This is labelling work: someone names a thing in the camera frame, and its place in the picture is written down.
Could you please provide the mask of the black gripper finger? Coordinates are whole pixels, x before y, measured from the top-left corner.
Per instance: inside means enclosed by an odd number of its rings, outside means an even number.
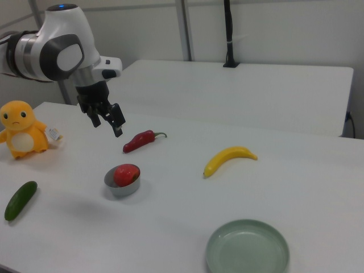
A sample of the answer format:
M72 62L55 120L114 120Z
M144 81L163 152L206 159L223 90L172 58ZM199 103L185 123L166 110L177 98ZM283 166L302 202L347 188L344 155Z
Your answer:
M122 132L122 126L126 120L118 104L112 104L107 107L106 120L112 126L114 135L120 137Z
M97 108L89 106L87 109L87 116L90 118L94 127L98 127L101 124Z

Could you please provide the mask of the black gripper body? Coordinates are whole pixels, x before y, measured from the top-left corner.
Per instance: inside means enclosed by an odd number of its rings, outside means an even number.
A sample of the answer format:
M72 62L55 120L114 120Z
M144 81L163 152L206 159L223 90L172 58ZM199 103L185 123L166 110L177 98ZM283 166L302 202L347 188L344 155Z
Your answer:
M83 113L109 114L112 108L106 81L89 86L77 86L77 99Z

